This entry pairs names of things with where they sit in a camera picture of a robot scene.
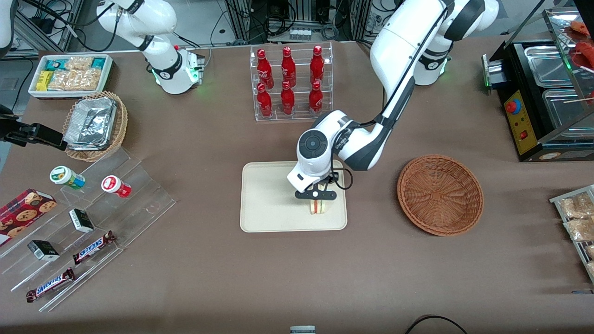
cookie box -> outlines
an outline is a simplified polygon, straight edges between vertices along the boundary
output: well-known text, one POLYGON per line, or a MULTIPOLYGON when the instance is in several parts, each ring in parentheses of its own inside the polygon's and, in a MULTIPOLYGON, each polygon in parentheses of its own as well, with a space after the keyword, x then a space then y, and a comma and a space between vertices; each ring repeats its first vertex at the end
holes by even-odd
POLYGON ((0 246, 16 237, 39 217, 52 210, 56 200, 41 191, 27 189, 0 208, 0 246))
POLYGON ((72 53, 66 55, 48 55, 43 56, 39 59, 39 64, 37 65, 37 69, 35 70, 35 74, 33 75, 33 79, 31 80, 31 85, 29 85, 29 94, 34 96, 38 99, 75 99, 78 97, 83 97, 87 95, 91 95, 93 93, 100 93, 105 88, 105 84, 109 78, 109 72, 111 70, 113 60, 112 58, 105 54, 105 53, 72 53), (56 61, 59 59, 69 58, 71 56, 80 56, 80 57, 93 57, 103 58, 105 59, 105 63, 103 63, 103 68, 101 70, 101 76, 99 78, 99 83, 97 84, 96 90, 79 90, 79 91, 72 91, 72 92, 56 92, 56 91, 42 91, 37 90, 37 82, 39 81, 39 76, 42 75, 42 72, 46 69, 46 65, 48 61, 56 61))

small black box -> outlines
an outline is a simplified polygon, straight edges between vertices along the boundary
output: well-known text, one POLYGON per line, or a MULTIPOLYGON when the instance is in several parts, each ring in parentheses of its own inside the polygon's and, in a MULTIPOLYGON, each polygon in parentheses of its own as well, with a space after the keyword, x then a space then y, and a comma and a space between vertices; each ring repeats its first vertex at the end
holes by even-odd
POLYGON ((95 229, 93 227, 93 223, 91 223, 91 219, 87 216, 87 212, 80 210, 80 209, 72 209, 70 210, 70 220, 74 224, 74 228, 77 231, 81 231, 84 233, 91 233, 95 229))
POLYGON ((27 247, 33 252, 38 260, 55 261, 60 254, 53 249, 49 241, 32 240, 27 247))

red switch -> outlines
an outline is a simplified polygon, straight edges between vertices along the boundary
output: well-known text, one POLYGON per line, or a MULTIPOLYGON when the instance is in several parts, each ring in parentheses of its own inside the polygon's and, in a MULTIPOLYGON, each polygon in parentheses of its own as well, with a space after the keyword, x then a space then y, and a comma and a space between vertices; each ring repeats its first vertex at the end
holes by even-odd
POLYGON ((517 104, 514 101, 510 101, 505 105, 505 111, 509 112, 510 114, 516 111, 517 104))

brown table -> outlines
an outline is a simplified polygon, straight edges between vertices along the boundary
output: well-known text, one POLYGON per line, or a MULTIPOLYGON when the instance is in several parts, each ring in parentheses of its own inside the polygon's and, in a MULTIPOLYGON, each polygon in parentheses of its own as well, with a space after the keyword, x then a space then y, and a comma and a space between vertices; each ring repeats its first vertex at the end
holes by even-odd
MULTIPOLYGON (((180 96, 155 85, 142 54, 114 53, 108 87, 129 110, 124 146, 179 203, 50 313, 0 276, 0 332, 403 333, 440 314, 469 333, 592 333, 594 296, 570 294, 591 285, 548 203, 591 184, 592 163, 517 162, 496 95, 481 92, 480 55, 499 42, 457 43, 440 80, 415 90, 377 166, 355 173, 344 230, 278 234, 239 228, 242 167, 295 160, 309 124, 254 121, 249 48, 214 50, 204 84, 180 96), (467 234, 428 235, 397 204, 400 170, 429 153, 463 162, 482 185, 485 211, 467 234)), ((367 121, 382 91, 366 50, 334 47, 336 108, 367 121)), ((61 128, 71 104, 31 99, 24 120, 61 128)), ((57 191, 48 171, 59 164, 86 167, 13 147, 0 203, 27 187, 57 191)), ((433 332, 457 333, 440 320, 416 330, 433 332)))

red bottle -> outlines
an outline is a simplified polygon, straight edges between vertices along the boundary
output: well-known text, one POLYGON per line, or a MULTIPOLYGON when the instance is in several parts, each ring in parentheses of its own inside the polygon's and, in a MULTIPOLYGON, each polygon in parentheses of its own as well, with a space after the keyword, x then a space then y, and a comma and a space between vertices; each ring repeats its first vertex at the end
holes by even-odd
POLYGON ((295 112, 295 94, 291 89, 290 82, 283 81, 283 91, 280 94, 280 99, 283 101, 283 112, 287 116, 293 115, 295 112))
POLYGON ((324 98, 324 95, 320 90, 319 81, 314 81, 311 86, 312 90, 309 93, 309 113, 312 116, 320 116, 320 113, 322 112, 322 99, 324 98))
POLYGON ((324 58, 322 58, 322 47, 314 46, 314 56, 309 63, 309 80, 313 84, 315 80, 322 82, 324 80, 324 58))
POLYGON ((291 87, 295 87, 297 84, 295 61, 291 56, 291 48, 288 46, 283 48, 283 62, 280 64, 280 68, 283 71, 283 80, 287 80, 291 87))
POLYGON ((258 83, 256 86, 258 89, 258 95, 256 99, 258 100, 258 107, 260 109, 260 113, 264 118, 271 118, 272 117, 272 99, 270 99, 270 94, 266 91, 266 86, 263 83, 258 83))
POLYGON ((266 59, 266 51, 259 49, 256 54, 258 55, 258 76, 260 77, 260 81, 266 85, 266 89, 272 89, 274 87, 272 67, 268 59, 266 59))

